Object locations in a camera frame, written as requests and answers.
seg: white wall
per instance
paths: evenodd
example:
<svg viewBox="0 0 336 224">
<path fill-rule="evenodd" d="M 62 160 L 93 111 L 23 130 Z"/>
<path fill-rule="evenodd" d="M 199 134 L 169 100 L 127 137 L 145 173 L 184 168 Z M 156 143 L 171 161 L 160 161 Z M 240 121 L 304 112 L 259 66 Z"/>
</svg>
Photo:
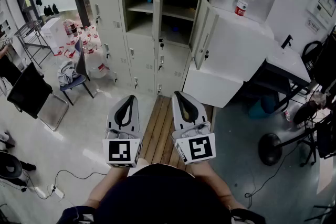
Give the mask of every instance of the white wall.
<svg viewBox="0 0 336 224">
<path fill-rule="evenodd" d="M 302 53 L 305 45 L 314 40 L 324 40 L 331 29 L 325 30 L 320 24 L 319 33 L 314 34 L 305 24 L 308 17 L 314 18 L 306 7 L 310 0 L 275 0 L 267 18 L 267 23 L 274 32 L 275 40 L 283 43 L 292 35 L 292 49 Z"/>
</svg>

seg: power strip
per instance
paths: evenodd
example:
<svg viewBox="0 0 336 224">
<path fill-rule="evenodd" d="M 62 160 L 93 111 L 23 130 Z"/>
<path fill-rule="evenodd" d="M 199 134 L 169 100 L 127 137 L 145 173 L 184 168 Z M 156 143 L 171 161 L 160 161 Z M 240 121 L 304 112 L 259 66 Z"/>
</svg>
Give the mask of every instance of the power strip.
<svg viewBox="0 0 336 224">
<path fill-rule="evenodd" d="M 51 188 L 51 191 L 53 191 L 54 185 L 52 184 L 50 188 Z M 54 193 L 61 199 L 63 199 L 65 196 L 65 194 L 59 190 L 59 188 L 55 188 Z"/>
</svg>

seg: wooden floor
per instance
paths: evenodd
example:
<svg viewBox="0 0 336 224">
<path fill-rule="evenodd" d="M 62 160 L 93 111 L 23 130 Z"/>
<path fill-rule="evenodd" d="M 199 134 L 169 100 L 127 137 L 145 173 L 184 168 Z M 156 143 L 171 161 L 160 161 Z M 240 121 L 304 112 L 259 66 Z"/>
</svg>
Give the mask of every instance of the wooden floor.
<svg viewBox="0 0 336 224">
<path fill-rule="evenodd" d="M 213 106 L 204 105 L 208 121 L 211 122 Z M 140 158 L 146 159 L 150 164 L 169 164 L 181 170 L 190 170 L 180 158 L 171 138 L 175 131 L 171 98 L 158 96 L 149 119 L 147 129 L 142 141 Z"/>
</svg>

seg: open locker door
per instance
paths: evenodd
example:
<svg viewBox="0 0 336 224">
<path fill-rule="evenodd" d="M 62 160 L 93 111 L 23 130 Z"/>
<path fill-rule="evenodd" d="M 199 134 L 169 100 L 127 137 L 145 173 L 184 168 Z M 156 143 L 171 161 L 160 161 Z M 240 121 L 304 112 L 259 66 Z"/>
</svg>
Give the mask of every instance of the open locker door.
<svg viewBox="0 0 336 224">
<path fill-rule="evenodd" d="M 197 15 L 193 26 L 190 47 L 197 70 L 201 68 L 204 57 L 218 22 L 219 15 L 207 0 L 198 0 Z"/>
<path fill-rule="evenodd" d="M 154 48 L 158 47 L 160 32 L 160 0 L 153 0 L 153 42 Z M 158 57 L 158 50 L 154 50 L 155 59 Z"/>
</svg>

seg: person's arm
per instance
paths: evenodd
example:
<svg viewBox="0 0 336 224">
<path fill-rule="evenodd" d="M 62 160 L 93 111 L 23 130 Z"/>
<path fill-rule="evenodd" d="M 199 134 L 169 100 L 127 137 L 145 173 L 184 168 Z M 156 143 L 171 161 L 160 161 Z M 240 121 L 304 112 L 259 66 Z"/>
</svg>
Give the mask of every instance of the person's arm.
<svg viewBox="0 0 336 224">
<path fill-rule="evenodd" d="M 0 59 L 3 58 L 4 55 L 6 55 L 6 52 L 8 51 L 9 45 L 6 45 L 1 51 L 0 51 Z"/>
<path fill-rule="evenodd" d="M 215 191 L 215 193 L 227 209 L 246 209 L 243 205 L 236 201 L 227 184 L 216 174 L 216 172 L 211 168 L 208 162 L 191 164 L 191 169 L 193 175 L 197 179 L 200 179 L 201 181 L 207 183 L 210 187 L 212 187 L 212 189 Z"/>
<path fill-rule="evenodd" d="M 84 206 L 89 206 L 97 209 L 100 201 L 118 181 L 127 177 L 129 168 L 114 168 L 112 167 L 101 182 L 91 191 L 89 199 L 84 203 Z"/>
</svg>

